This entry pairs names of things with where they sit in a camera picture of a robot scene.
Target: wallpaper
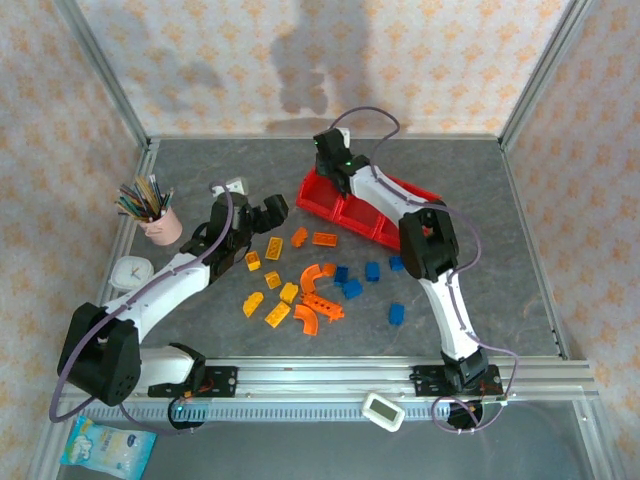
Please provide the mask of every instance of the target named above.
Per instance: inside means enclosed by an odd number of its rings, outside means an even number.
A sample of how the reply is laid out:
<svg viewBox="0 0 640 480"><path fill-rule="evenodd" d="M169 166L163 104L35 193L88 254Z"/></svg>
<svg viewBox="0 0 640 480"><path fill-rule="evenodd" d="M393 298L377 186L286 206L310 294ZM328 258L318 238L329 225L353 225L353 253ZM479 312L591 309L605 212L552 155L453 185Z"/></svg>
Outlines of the wallpaper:
<svg viewBox="0 0 640 480"><path fill-rule="evenodd" d="M509 152L572 349L640 472L640 11L600 1Z"/></svg>
<svg viewBox="0 0 640 480"><path fill-rule="evenodd" d="M287 136L499 134L569 0L79 3L148 134Z"/></svg>
<svg viewBox="0 0 640 480"><path fill-rule="evenodd" d="M139 153L53 2L3 2L0 31L0 476L23 479Z"/></svg>

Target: red plastic bin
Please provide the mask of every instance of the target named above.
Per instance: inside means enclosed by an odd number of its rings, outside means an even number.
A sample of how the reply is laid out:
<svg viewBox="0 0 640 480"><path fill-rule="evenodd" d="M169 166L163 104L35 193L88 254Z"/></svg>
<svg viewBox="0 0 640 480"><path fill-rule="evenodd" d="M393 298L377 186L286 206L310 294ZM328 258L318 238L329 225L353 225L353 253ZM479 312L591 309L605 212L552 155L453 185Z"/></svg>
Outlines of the red plastic bin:
<svg viewBox="0 0 640 480"><path fill-rule="evenodd" d="M435 193L391 176L389 178L408 192L429 202L440 199ZM398 227L391 220L353 195L349 195L346 200L343 199L331 180L317 175L315 168L302 181L296 205L331 223L348 228L396 251L400 250Z"/></svg>

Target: lego brick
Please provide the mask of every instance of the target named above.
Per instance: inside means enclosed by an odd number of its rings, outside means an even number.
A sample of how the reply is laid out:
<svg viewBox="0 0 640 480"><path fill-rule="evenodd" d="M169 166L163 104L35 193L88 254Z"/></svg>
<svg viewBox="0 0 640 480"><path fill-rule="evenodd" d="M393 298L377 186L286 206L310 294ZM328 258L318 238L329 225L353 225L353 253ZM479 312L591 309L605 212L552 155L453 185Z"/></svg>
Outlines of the lego brick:
<svg viewBox="0 0 640 480"><path fill-rule="evenodd" d="M293 318L304 322L302 333L313 336L318 334L318 317L315 312L306 305L296 305Z"/></svg>
<svg viewBox="0 0 640 480"><path fill-rule="evenodd" d="M338 244L338 236L332 233L316 232L311 243L322 247L335 247Z"/></svg>
<svg viewBox="0 0 640 480"><path fill-rule="evenodd" d="M282 253L282 245L284 244L284 240L278 237L271 237L269 240L269 245L267 246L267 253L264 258L267 260L278 260L280 258L280 254Z"/></svg>
<svg viewBox="0 0 640 480"><path fill-rule="evenodd" d="M303 293L300 295L300 300L311 310L327 315L329 317L329 323L344 318L344 312L340 304L330 302L326 298L319 297L314 293Z"/></svg>
<svg viewBox="0 0 640 480"><path fill-rule="evenodd" d="M244 259L247 261L247 267L249 267L250 272L260 268L260 257L258 256L258 252L253 251L247 253Z"/></svg>
<svg viewBox="0 0 640 480"><path fill-rule="evenodd" d="M298 294L298 286L294 283L287 282L280 290L280 300L287 303L293 303Z"/></svg>
<svg viewBox="0 0 640 480"><path fill-rule="evenodd" d="M336 266L333 263L325 263L322 266L322 274L325 277L334 277L336 275Z"/></svg>
<svg viewBox="0 0 640 480"><path fill-rule="evenodd" d="M400 326L404 322L404 305L400 303L392 303L389 309L389 323L391 325Z"/></svg>
<svg viewBox="0 0 640 480"><path fill-rule="evenodd" d="M322 270L320 270L320 265L317 263L307 267L300 276L300 288L302 288L304 293L315 292L315 281L322 276Z"/></svg>
<svg viewBox="0 0 640 480"><path fill-rule="evenodd" d="M399 270L404 270L404 263L402 263L402 257L399 255L395 255L393 257L389 257L389 267L394 272Z"/></svg>
<svg viewBox="0 0 640 480"><path fill-rule="evenodd" d="M251 295L249 295L249 298L244 301L244 304L242 305L242 311L247 316L247 318L253 315L253 312L256 311L256 308L258 308L258 305L262 303L262 300L264 300L264 295L262 294L262 292L253 292Z"/></svg>
<svg viewBox="0 0 640 480"><path fill-rule="evenodd" d="M380 265L378 262L367 262L364 267L364 275L367 282L377 282L380 280Z"/></svg>
<svg viewBox="0 0 640 480"><path fill-rule="evenodd" d="M267 281L269 290L273 290L274 288L282 285L282 282L280 281L280 275L278 275L278 272L275 272L275 271L269 272L265 274L264 279Z"/></svg>
<svg viewBox="0 0 640 480"><path fill-rule="evenodd" d="M347 300L356 298L362 293L362 284L358 281L357 278L349 280L347 283L342 285L342 293L344 293L344 296L347 297Z"/></svg>
<svg viewBox="0 0 640 480"><path fill-rule="evenodd" d="M336 274L333 277L333 283L336 285L344 285L349 280L349 267L342 265L336 268Z"/></svg>
<svg viewBox="0 0 640 480"><path fill-rule="evenodd" d="M280 325L280 322L284 320L284 317L289 315L290 311L291 307L289 305L284 302L280 302L273 310L271 310L271 313L267 315L267 318L265 318L264 321L271 325L273 328L276 328L278 325Z"/></svg>
<svg viewBox="0 0 640 480"><path fill-rule="evenodd" d="M309 232L307 231L306 228L304 227L298 228L298 230L296 230L296 233L294 233L293 236L291 237L291 245L293 245L296 248L300 248L308 236L309 236Z"/></svg>

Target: white clock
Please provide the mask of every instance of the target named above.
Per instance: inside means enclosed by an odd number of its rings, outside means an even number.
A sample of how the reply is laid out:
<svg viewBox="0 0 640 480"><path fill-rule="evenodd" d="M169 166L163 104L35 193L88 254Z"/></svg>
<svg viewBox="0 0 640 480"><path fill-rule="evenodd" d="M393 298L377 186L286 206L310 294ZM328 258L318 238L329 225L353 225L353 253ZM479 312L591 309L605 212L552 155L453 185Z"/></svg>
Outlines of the white clock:
<svg viewBox="0 0 640 480"><path fill-rule="evenodd" d="M153 277L153 265L146 258L125 256L118 259L109 282L113 288L128 292L141 287Z"/></svg>

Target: snack bag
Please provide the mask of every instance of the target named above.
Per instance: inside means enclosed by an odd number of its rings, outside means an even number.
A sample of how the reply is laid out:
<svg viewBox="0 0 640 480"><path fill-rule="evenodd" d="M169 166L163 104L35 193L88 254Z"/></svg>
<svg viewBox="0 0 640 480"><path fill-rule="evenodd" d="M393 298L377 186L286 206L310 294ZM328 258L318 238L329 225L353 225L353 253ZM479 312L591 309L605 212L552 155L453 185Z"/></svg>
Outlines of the snack bag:
<svg viewBox="0 0 640 480"><path fill-rule="evenodd" d="M124 480L140 480L156 434L96 425L78 417L67 441L62 465L80 465Z"/></svg>

